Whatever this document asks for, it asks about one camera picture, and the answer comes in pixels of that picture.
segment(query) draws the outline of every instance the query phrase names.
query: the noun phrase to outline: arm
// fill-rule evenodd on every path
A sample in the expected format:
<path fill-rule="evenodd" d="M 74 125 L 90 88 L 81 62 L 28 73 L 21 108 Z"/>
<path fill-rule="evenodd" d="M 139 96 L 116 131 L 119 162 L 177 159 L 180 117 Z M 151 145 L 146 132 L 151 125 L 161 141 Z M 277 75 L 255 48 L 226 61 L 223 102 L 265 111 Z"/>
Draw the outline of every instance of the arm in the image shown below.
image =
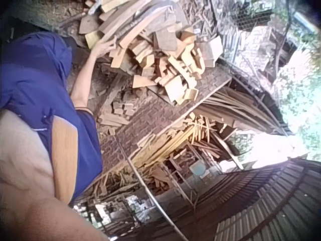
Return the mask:
<path fill-rule="evenodd" d="M 87 107 L 92 72 L 94 70 L 95 62 L 97 58 L 102 57 L 110 50 L 115 49 L 115 41 L 116 38 L 106 43 L 98 41 L 97 44 L 91 50 L 91 53 L 85 65 L 80 70 L 74 83 L 74 86 L 71 90 L 70 98 L 75 108 Z"/>

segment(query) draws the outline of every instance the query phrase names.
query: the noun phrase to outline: hand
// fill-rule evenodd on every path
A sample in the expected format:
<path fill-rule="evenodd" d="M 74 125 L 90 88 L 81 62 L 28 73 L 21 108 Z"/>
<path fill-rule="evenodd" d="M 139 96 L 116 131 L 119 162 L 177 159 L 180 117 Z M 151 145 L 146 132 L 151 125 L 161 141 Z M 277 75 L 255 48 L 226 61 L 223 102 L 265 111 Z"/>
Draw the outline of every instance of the hand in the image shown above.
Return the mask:
<path fill-rule="evenodd" d="M 116 48 L 116 36 L 114 36 L 112 40 L 107 42 L 104 42 L 103 39 L 101 39 L 91 49 L 90 55 L 93 58 L 98 59 L 115 48 Z"/>

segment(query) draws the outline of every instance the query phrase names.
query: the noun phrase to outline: pipe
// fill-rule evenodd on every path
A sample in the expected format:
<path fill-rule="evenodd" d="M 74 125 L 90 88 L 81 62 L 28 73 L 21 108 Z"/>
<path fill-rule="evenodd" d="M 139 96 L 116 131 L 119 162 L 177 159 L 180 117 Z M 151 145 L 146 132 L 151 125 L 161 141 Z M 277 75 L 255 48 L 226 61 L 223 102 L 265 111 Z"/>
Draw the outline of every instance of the pipe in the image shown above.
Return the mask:
<path fill-rule="evenodd" d="M 176 231 L 176 233 L 184 240 L 184 241 L 189 241 L 185 235 L 179 230 L 179 228 L 175 225 L 175 223 L 171 220 L 171 218 L 166 214 L 166 212 L 163 210 L 163 208 L 160 206 L 159 202 L 156 200 L 156 198 L 154 197 L 154 195 L 151 193 L 151 191 L 149 190 L 149 188 L 147 187 L 146 183 L 144 182 L 144 180 L 142 179 L 142 177 L 140 176 L 139 172 L 137 171 L 137 169 L 135 168 L 134 164 L 131 162 L 131 159 L 126 155 L 126 152 L 124 151 L 122 145 L 119 142 L 118 136 L 115 135 L 116 137 L 116 141 L 117 144 L 120 148 L 121 153 L 124 155 L 124 157 L 126 158 L 129 166 L 131 167 L 131 169 L 133 170 L 133 172 L 135 173 L 136 177 L 138 178 L 140 184 L 143 186 L 143 188 L 145 189 L 145 192 L 147 193 L 147 195 L 149 196 L 149 198 L 153 201 L 153 203 L 156 205 L 157 209 L 160 211 L 160 213 L 164 216 L 164 218 L 167 220 L 167 222 L 170 224 L 170 226 L 173 227 L 173 229 Z"/>

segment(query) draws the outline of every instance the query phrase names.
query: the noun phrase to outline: blue shirt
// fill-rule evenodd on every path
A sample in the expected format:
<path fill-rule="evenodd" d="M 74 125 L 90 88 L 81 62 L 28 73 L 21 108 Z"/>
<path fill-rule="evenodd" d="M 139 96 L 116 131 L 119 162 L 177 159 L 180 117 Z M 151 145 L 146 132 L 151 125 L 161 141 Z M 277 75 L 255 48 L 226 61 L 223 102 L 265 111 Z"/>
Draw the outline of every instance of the blue shirt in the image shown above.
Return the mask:
<path fill-rule="evenodd" d="M 0 108 L 8 109 L 37 131 L 51 156 L 53 116 L 77 128 L 78 166 L 75 200 L 102 171 L 94 117 L 76 110 L 66 90 L 72 51 L 54 33 L 26 35 L 2 51 Z"/>

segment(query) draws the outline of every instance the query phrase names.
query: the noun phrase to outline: person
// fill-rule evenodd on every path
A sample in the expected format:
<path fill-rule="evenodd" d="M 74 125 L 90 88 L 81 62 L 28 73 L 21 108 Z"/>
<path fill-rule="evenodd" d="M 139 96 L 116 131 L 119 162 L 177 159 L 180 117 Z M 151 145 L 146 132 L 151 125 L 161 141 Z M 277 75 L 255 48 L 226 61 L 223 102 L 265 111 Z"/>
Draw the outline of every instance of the person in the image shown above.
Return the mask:
<path fill-rule="evenodd" d="M 87 103 L 95 62 L 115 46 L 93 47 L 69 96 L 70 43 L 39 32 L 2 50 L 0 220 L 13 240 L 108 240 L 68 204 L 102 171 Z"/>

